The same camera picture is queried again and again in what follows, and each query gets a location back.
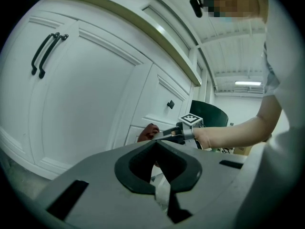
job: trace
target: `ceiling light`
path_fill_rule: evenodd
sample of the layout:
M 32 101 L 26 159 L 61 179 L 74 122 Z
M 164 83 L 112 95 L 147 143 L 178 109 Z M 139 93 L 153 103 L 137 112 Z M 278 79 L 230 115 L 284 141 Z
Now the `ceiling light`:
M 261 82 L 235 82 L 235 85 L 246 85 L 246 86 L 260 86 Z

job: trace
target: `cabinet panel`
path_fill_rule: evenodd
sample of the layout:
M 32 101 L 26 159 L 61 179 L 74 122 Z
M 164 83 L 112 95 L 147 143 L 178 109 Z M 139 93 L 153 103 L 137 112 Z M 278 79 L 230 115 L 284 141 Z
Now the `cabinet panel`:
M 26 14 L 6 42 L 0 64 L 0 139 L 11 157 L 19 155 L 33 163 L 28 121 L 31 93 L 39 74 L 31 74 L 34 54 L 50 33 L 61 32 L 74 22 L 47 12 Z M 38 55 L 36 67 L 52 41 L 50 38 Z
M 186 111 L 189 96 L 158 66 L 152 66 L 135 110 L 132 125 L 158 122 L 160 129 L 176 125 Z M 171 109 L 167 104 L 174 102 Z
M 115 35 L 161 67 L 187 94 L 190 92 L 191 80 L 172 57 L 153 38 L 120 16 L 79 0 L 42 0 L 38 9 L 77 18 Z
M 176 32 L 176 30 L 172 27 L 172 25 L 165 20 L 162 16 L 159 15 L 158 12 L 150 5 L 146 9 L 143 10 L 146 14 L 152 17 L 158 24 L 160 24 L 167 33 L 176 41 L 176 43 L 180 46 L 183 50 L 185 55 L 189 55 L 189 48 L 181 38 L 181 36 Z
M 35 86 L 30 106 L 35 163 L 57 174 L 119 145 L 117 137 L 126 138 L 152 65 L 95 26 L 78 21 L 67 33 L 65 48 Z

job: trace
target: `person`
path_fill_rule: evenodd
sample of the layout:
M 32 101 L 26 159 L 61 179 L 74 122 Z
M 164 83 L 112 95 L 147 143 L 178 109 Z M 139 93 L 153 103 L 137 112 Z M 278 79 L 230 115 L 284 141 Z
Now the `person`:
M 142 142 L 142 141 L 147 141 L 147 140 L 152 140 L 154 135 L 160 132 L 160 129 L 157 125 L 154 125 L 153 123 L 150 123 L 147 125 L 144 130 L 140 133 L 138 141 L 137 142 Z
M 233 21 L 260 18 L 265 23 L 264 95 L 252 119 L 235 126 L 194 128 L 195 139 L 203 149 L 245 147 L 262 142 L 273 132 L 282 111 L 274 96 L 277 87 L 296 66 L 304 63 L 302 36 L 277 0 L 203 0 L 202 7 L 209 16 Z

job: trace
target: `cabinet door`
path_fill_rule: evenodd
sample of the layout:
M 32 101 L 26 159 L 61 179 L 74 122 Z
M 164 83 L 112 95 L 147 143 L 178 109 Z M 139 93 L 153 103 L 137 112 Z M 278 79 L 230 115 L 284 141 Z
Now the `cabinet door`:
M 33 91 L 30 140 L 35 163 L 57 174 L 124 145 L 152 62 L 82 21 L 66 32 L 60 56 Z
M 29 141 L 29 105 L 39 71 L 31 74 L 31 61 L 50 33 L 61 32 L 75 20 L 48 12 L 26 14 L 6 41 L 0 57 L 0 142 L 12 158 L 33 163 Z M 35 65 L 53 41 L 50 38 Z
M 141 93 L 132 125 L 146 127 L 149 123 L 161 130 L 176 126 L 178 117 L 186 111 L 188 94 L 155 64 Z M 171 109 L 167 104 L 173 101 Z

